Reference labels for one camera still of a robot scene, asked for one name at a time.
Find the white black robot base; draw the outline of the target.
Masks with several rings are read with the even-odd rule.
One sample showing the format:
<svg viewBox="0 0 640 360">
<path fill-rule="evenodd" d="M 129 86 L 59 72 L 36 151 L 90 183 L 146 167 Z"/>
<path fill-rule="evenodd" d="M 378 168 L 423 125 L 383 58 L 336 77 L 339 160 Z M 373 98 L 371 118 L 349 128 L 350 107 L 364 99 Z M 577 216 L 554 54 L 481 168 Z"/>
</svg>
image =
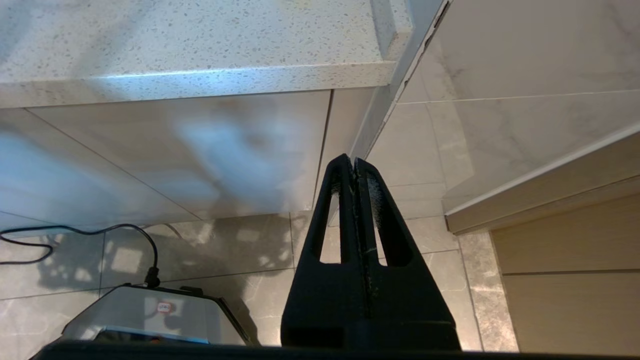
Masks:
<svg viewBox="0 0 640 360">
<path fill-rule="evenodd" d="M 222 297 L 202 289 L 148 288 L 123 284 L 110 289 L 71 319 L 63 341 L 144 342 L 254 346 Z"/>
</svg>

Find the white cabinet door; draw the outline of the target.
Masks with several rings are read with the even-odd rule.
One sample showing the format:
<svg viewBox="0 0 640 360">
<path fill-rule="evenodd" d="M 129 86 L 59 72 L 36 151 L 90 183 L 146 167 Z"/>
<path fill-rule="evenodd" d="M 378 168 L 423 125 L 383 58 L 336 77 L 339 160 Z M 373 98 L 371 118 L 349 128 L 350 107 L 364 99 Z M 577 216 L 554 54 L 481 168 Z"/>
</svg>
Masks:
<svg viewBox="0 0 640 360">
<path fill-rule="evenodd" d="M 30 111 L 200 219 L 310 209 L 332 92 Z"/>
<path fill-rule="evenodd" d="M 197 220 L 22 108 L 0 109 L 0 214 L 5 224 L 76 228 Z"/>
</svg>

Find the brown wooden cabinet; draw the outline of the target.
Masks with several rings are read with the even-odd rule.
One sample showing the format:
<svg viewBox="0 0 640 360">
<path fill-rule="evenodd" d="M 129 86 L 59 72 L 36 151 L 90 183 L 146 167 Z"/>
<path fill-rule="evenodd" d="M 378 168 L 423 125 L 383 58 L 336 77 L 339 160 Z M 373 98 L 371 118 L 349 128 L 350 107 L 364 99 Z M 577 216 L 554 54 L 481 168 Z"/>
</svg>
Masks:
<svg viewBox="0 0 640 360">
<path fill-rule="evenodd" d="M 640 194 L 491 236 L 522 352 L 640 357 Z"/>
</svg>

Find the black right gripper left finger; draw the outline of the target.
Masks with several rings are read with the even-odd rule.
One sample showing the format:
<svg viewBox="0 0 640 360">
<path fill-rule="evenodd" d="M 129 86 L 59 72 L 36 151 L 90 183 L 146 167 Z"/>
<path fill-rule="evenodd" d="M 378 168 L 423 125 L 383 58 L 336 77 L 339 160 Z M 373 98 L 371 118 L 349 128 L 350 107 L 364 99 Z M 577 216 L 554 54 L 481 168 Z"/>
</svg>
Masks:
<svg viewBox="0 0 640 360">
<path fill-rule="evenodd" d="M 340 262 L 321 260 L 330 203 L 339 202 Z M 354 171 L 343 153 L 329 162 L 281 319 L 284 347 L 358 349 L 367 306 L 354 213 Z"/>
</svg>

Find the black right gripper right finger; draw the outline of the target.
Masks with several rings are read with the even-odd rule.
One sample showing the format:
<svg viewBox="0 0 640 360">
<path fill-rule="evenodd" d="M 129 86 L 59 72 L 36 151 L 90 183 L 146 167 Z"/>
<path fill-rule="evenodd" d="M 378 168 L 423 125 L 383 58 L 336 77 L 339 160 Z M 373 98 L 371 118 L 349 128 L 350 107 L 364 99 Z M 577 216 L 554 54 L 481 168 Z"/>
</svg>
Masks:
<svg viewBox="0 0 640 360">
<path fill-rule="evenodd" d="M 380 172 L 361 158 L 354 171 L 365 317 L 373 344 L 460 350 L 455 319 Z"/>
</svg>

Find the narrow white cabinet panel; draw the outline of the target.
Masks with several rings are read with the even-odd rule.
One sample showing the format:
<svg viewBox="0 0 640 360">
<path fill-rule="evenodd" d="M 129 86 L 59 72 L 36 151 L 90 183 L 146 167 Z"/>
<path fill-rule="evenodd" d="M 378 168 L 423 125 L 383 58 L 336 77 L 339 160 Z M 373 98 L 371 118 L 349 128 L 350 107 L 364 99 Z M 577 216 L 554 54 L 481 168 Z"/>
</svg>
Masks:
<svg viewBox="0 0 640 360">
<path fill-rule="evenodd" d="M 318 202 L 326 168 L 342 154 L 351 155 L 377 93 L 376 87 L 334 89 L 327 114 L 312 210 Z"/>
</svg>

